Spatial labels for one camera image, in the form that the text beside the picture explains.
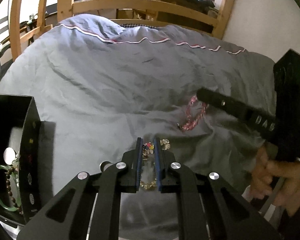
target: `gray blanket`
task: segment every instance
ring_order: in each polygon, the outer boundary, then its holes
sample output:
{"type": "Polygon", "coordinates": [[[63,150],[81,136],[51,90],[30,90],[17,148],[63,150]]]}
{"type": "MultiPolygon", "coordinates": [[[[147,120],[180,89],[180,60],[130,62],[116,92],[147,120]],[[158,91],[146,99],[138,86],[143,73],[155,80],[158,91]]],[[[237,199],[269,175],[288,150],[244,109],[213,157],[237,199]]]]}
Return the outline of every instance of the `gray blanket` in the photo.
{"type": "MultiPolygon", "coordinates": [[[[206,87],[274,114],[274,62],[234,44],[169,25],[125,29],[79,15],[38,38],[17,58],[0,93],[32,95],[42,123],[39,184],[43,203],[80,171],[117,162],[137,137],[167,138],[179,162],[218,172],[241,193],[249,184],[256,132],[209,107],[192,131],[177,123],[197,89],[206,87]]],[[[151,180],[150,175],[143,178],[151,180]]],[[[173,194],[123,194],[120,237],[174,239],[173,194]]]]}

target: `jade bangle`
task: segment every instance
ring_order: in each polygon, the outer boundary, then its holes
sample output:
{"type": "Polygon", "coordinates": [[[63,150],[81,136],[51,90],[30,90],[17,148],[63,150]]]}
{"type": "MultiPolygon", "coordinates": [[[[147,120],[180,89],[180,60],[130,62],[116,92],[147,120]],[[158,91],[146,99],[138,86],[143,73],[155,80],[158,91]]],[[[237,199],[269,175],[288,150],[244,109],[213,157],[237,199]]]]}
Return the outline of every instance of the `jade bangle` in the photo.
{"type": "MultiPolygon", "coordinates": [[[[6,171],[8,171],[9,169],[10,168],[8,168],[8,167],[6,167],[4,165],[0,165],[0,170],[6,170],[6,171]]],[[[13,180],[16,182],[16,177],[15,177],[14,173],[12,173],[11,176],[12,176],[13,180]]],[[[20,195],[19,194],[18,194],[18,197],[16,198],[16,203],[17,203],[18,207],[21,206],[21,199],[20,199],[20,195]]],[[[16,207],[8,207],[8,206],[6,206],[2,202],[1,199],[0,199],[0,206],[2,206],[5,210],[8,210],[8,211],[12,211],[12,212],[13,211],[17,211],[16,207]]]]}

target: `plaid fabric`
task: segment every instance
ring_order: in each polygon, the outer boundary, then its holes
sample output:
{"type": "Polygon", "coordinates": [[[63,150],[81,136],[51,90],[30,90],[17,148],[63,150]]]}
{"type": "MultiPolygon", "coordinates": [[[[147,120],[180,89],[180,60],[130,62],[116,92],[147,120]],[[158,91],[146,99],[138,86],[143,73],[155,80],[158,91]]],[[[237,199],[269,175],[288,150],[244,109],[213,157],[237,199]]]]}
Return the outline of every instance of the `plaid fabric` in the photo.
{"type": "Polygon", "coordinates": [[[120,26],[123,27],[123,28],[134,28],[134,27],[139,27],[139,26],[148,27],[150,29],[155,29],[156,28],[154,26],[148,26],[148,25],[144,25],[144,24],[120,24],[120,26]]]}

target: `wooden bed frame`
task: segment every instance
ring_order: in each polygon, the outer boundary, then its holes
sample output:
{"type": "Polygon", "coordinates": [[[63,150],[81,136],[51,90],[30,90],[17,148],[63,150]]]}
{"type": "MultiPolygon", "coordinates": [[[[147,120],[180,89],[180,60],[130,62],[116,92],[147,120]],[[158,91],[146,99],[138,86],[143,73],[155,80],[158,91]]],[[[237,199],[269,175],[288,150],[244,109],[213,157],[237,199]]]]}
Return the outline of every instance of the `wooden bed frame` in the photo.
{"type": "MultiPolygon", "coordinates": [[[[20,37],[19,34],[19,22],[20,22],[20,7],[21,0],[12,0],[11,15],[10,15],[10,43],[11,53],[13,61],[21,55],[21,43],[32,38],[34,35],[40,36],[46,31],[52,28],[52,25],[45,25],[45,12],[46,12],[47,0],[40,0],[38,6],[38,20],[37,27],[30,32],[20,37]]],[[[210,36],[222,39],[226,30],[227,23],[229,21],[234,0],[222,0],[220,10],[217,18],[210,17],[199,11],[192,10],[180,5],[156,1],[156,0],[88,0],[74,2],[74,0],[58,0],[57,3],[57,17],[58,22],[68,17],[72,17],[75,14],[91,10],[100,9],[137,9],[137,10],[151,10],[157,12],[170,13],[177,16],[186,17],[190,20],[196,20],[201,23],[210,25],[213,30],[211,33],[207,33],[210,36]]],[[[165,26],[170,24],[169,22],[153,20],[141,20],[141,19],[113,19],[118,24],[142,24],[150,26],[165,26]]]]}

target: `black box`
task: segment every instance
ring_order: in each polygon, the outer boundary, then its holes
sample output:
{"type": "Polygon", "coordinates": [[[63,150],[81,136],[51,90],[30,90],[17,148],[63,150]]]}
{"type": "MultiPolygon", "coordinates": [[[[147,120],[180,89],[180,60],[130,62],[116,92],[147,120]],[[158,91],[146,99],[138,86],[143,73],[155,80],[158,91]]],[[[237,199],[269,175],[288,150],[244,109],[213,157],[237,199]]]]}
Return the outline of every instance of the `black box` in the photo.
{"type": "MultiPolygon", "coordinates": [[[[40,118],[31,96],[0,95],[0,164],[7,166],[3,153],[12,147],[19,154],[19,194],[23,215],[0,206],[0,217],[25,225],[41,208],[37,175],[40,118]]],[[[0,170],[0,198],[12,206],[6,185],[6,171],[0,170]]]]}

